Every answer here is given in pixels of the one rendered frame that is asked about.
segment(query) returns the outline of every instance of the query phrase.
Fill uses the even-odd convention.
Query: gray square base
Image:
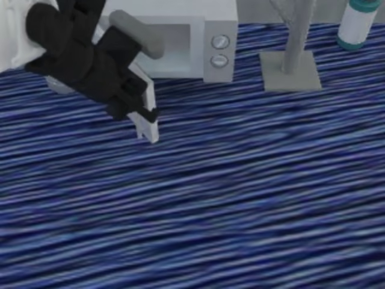
[[[302,53],[298,70],[291,75],[282,72],[284,54],[284,51],[259,54],[266,91],[300,92],[322,89],[312,51]]]

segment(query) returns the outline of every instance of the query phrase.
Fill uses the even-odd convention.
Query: microwave
[[[144,54],[136,58],[149,77],[233,80],[236,0],[107,0],[102,19],[106,21],[114,10],[127,12],[162,35],[162,58]]]

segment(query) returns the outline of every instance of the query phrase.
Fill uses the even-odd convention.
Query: blue fabric
[[[385,288],[385,26],[347,52],[315,25],[324,90],[157,81],[161,140],[22,70],[0,77],[0,288]]]

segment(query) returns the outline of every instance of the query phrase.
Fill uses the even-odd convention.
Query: blue striped tablecloth
[[[0,289],[384,289],[385,26],[358,52],[316,25],[324,90],[265,93],[240,28],[235,80],[156,82],[161,140],[78,95],[0,76]]]

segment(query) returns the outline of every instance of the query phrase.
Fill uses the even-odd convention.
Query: microwave knob
[[[215,49],[225,49],[230,45],[230,39],[226,35],[218,35],[212,38],[212,47]]]
[[[228,63],[229,59],[223,54],[219,54],[211,58],[211,65],[215,68],[224,68]]]

